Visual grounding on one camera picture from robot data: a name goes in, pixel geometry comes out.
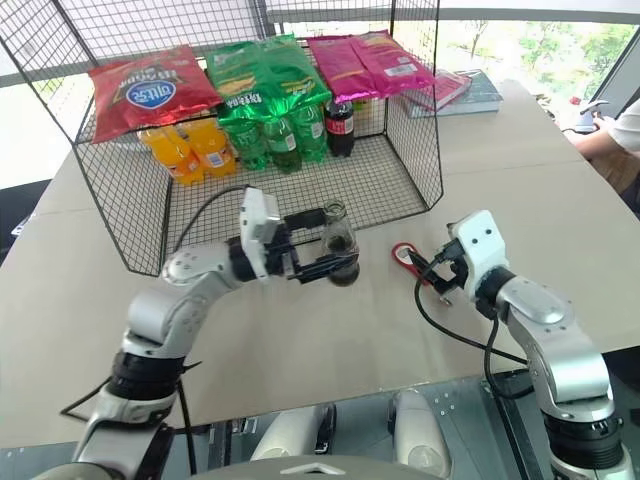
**mesh panel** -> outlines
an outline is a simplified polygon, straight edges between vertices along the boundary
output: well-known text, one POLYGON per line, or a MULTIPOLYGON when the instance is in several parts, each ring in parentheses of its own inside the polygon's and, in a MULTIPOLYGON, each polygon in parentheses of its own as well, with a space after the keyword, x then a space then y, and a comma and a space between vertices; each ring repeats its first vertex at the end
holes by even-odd
MULTIPOLYGON (((93 88, 84 73, 96 64, 182 44, 202 56, 223 44, 281 33, 295 34, 305 47, 305 37, 385 29, 433 68, 437 0, 7 0, 0 2, 0 14, 3 45, 76 139, 87 184, 132 271, 157 274, 198 207, 228 185, 250 183, 275 194, 283 215, 339 198, 356 228, 423 212, 442 196, 436 119, 410 119, 400 98, 356 105, 358 140, 348 159, 329 155, 292 175, 273 167, 261 172, 239 167, 235 175, 184 187, 169 180, 135 134, 87 143, 95 116, 93 88)), ((184 244, 237 235, 240 202, 237 193, 219 199, 184 244)), ((299 232, 294 240, 306 242, 318 234, 299 232)))

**logo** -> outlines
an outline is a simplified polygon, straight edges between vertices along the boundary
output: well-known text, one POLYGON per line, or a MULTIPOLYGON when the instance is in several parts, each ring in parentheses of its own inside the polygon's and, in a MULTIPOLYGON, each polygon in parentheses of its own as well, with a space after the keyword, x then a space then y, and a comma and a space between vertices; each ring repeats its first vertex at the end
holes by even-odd
POLYGON ((152 80, 134 83, 127 90, 127 100, 137 107, 153 110, 173 98, 176 86, 166 80, 152 80))

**person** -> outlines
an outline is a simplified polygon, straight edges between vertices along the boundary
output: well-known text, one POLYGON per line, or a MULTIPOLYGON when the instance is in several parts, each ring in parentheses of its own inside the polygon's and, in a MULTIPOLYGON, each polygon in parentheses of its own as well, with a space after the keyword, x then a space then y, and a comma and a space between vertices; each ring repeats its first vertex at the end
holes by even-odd
POLYGON ((580 135, 571 130, 565 132, 569 141, 586 159, 610 153, 627 151, 640 157, 640 99, 627 108, 617 120, 593 119, 598 130, 580 135))
POLYGON ((565 136, 640 219, 640 99, 617 120, 596 117, 593 123, 598 130, 589 135, 567 130, 565 136))

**green chip bag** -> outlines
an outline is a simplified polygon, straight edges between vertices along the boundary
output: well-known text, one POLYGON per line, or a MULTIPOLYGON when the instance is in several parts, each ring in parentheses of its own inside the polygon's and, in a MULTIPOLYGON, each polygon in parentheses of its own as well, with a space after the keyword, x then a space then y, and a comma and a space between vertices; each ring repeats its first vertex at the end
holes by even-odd
POLYGON ((331 98, 293 35, 221 47, 206 60, 209 79, 225 102, 218 109, 221 125, 262 123, 331 98))

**plastic bottle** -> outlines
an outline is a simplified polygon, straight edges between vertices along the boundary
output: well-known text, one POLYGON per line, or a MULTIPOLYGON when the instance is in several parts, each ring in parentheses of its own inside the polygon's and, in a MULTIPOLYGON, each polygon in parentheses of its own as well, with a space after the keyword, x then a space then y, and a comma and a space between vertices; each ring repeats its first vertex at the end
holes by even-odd
POLYGON ((309 105, 291 113, 300 155, 305 161, 321 162, 327 153, 327 132, 322 108, 309 105))
POLYGON ((205 172, 216 177, 235 173, 236 161, 227 145, 227 137, 213 118, 181 123, 178 129, 186 134, 205 172))
POLYGON ((277 117, 263 125, 264 136, 274 165, 282 173, 293 173, 302 168, 300 152, 289 120, 277 117))
MULTIPOLYGON (((338 256, 354 255, 359 252, 356 234, 347 218, 347 207, 340 200, 329 200, 324 205, 327 225, 322 232, 322 252, 325 255, 333 253, 338 256)), ((360 265, 357 257, 346 267, 329 275, 329 280, 335 285, 346 287, 358 279, 360 265)))
POLYGON ((254 122, 227 125, 224 130, 238 151, 242 165, 248 170, 262 170, 270 160, 267 146, 260 135, 260 129, 254 122))
POLYGON ((189 144, 172 126, 138 133, 142 143, 151 148, 155 159, 164 165, 179 183, 190 185, 204 179, 200 161, 189 144))
POLYGON ((325 124, 331 153, 338 156, 351 156, 353 150, 353 104, 335 103, 329 100, 325 105, 325 124))

